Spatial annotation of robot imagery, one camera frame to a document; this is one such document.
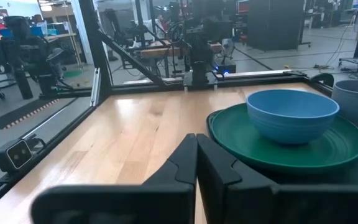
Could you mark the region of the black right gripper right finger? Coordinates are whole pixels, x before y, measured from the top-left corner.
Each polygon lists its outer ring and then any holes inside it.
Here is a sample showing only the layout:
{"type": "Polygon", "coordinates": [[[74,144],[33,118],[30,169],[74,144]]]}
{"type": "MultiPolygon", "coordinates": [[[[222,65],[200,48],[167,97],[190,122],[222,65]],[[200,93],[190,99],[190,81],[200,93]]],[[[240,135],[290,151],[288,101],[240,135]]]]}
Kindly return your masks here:
{"type": "Polygon", "coordinates": [[[358,224],[358,185],[280,184],[196,137],[208,224],[358,224]]]}

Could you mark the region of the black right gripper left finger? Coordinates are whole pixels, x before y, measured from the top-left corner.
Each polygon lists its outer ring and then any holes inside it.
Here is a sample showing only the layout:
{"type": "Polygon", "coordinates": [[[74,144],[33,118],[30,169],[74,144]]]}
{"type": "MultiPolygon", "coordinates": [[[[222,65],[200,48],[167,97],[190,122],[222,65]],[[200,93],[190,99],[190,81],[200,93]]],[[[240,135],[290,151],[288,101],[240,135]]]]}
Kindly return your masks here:
{"type": "Polygon", "coordinates": [[[187,134],[140,185],[61,185],[32,202],[34,224],[194,224],[197,139],[187,134]]]}

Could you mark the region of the green round plate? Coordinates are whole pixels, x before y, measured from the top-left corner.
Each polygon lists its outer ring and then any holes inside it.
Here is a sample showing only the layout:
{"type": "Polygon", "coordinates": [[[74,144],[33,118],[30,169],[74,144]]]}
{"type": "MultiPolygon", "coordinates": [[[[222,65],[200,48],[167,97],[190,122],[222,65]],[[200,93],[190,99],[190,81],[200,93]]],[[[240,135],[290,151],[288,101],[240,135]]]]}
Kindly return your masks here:
{"type": "Polygon", "coordinates": [[[284,145],[262,136],[251,123],[245,103],[216,111],[208,118],[210,136],[243,163],[284,174],[331,172],[358,158],[358,127],[338,116],[319,138],[284,145]]]}

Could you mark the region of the blue bowl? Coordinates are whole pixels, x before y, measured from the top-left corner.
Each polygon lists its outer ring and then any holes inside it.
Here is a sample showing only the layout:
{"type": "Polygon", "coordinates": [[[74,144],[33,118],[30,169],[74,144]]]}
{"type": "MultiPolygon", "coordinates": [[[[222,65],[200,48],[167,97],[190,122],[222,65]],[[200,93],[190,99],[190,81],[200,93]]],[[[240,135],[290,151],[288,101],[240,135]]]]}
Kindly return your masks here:
{"type": "Polygon", "coordinates": [[[340,106],[316,93],[272,89],[250,94],[246,99],[251,123],[258,132],[280,144],[306,144],[330,127],[340,106]]]}

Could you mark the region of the black box with blue light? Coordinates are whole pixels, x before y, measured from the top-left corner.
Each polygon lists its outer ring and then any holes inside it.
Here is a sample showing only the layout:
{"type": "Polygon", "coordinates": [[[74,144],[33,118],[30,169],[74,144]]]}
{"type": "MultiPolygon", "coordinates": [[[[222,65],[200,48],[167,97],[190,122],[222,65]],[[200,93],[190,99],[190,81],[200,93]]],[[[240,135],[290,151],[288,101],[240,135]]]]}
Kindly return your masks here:
{"type": "Polygon", "coordinates": [[[230,73],[236,73],[236,64],[234,62],[224,62],[222,63],[217,63],[214,66],[214,69],[216,71],[217,74],[220,75],[227,75],[230,73]]]}

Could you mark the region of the wooden background table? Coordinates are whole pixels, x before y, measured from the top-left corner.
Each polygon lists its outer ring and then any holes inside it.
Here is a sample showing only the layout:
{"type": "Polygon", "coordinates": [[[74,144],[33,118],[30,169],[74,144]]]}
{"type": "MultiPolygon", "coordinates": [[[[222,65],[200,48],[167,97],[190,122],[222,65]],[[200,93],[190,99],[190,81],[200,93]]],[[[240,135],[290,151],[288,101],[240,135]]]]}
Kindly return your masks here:
{"type": "Polygon", "coordinates": [[[168,56],[181,56],[188,53],[186,47],[172,47],[170,42],[164,40],[165,45],[159,41],[152,42],[146,49],[140,50],[142,58],[159,58],[168,56]]]}

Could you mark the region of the black cabinet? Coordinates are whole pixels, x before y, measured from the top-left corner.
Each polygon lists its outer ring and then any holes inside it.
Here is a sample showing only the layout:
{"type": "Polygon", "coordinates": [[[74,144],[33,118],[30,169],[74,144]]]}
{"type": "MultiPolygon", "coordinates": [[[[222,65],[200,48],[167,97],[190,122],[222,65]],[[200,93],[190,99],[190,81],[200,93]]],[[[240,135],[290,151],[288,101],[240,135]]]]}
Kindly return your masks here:
{"type": "Polygon", "coordinates": [[[304,0],[249,0],[247,45],[261,51],[295,50],[304,0]]]}

